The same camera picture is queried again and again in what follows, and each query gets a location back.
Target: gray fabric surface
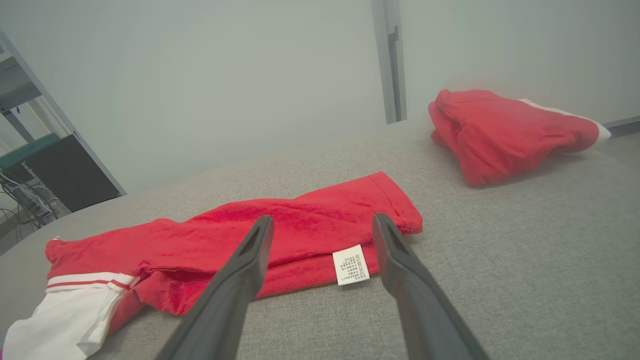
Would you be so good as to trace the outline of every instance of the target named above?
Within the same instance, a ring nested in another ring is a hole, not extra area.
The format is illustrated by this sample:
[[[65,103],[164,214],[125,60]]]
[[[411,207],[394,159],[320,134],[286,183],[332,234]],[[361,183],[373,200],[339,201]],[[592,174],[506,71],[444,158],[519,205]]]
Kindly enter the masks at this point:
[[[234,200],[295,197],[386,172],[424,217],[410,237],[492,359],[640,357],[640,172],[594,152],[469,188],[426,121],[214,168],[71,214],[0,258],[0,335],[44,297],[54,236],[80,240]],[[147,308],[91,359],[153,359],[180,319]],[[238,359],[406,359],[380,278],[252,302]]]

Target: white wall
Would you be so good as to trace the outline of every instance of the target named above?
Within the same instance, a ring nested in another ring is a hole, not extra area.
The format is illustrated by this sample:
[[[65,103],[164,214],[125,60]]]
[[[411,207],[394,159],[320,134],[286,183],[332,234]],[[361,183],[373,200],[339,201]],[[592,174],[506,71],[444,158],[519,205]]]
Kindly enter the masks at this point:
[[[443,88],[640,115],[638,0],[401,0],[409,118]]]
[[[369,0],[0,0],[0,29],[129,193],[386,123]]]

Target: care label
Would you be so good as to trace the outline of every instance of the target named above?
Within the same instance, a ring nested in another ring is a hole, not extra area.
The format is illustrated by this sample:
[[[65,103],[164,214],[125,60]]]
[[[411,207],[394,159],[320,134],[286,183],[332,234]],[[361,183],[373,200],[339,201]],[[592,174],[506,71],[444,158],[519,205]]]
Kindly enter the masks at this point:
[[[338,285],[352,284],[369,278],[369,269],[364,261],[360,244],[333,253],[333,265]]]

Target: red fabric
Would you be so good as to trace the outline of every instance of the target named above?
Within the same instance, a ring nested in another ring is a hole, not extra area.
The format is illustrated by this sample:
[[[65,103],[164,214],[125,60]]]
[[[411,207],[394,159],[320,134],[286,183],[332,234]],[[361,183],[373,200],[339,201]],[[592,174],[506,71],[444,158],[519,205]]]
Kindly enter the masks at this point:
[[[442,90],[429,105],[431,138],[450,148],[470,186],[535,170],[549,154],[583,151],[598,139],[593,122],[486,90]]]
[[[335,282],[332,253],[362,244],[369,273],[378,271],[372,219],[386,213],[404,234],[422,231],[422,217],[383,172],[295,199],[232,202],[183,223],[168,219],[81,241],[52,240],[48,278],[94,272],[139,276],[111,322],[115,331],[145,304],[186,314],[213,275],[263,215],[274,221],[266,280],[259,297]]]

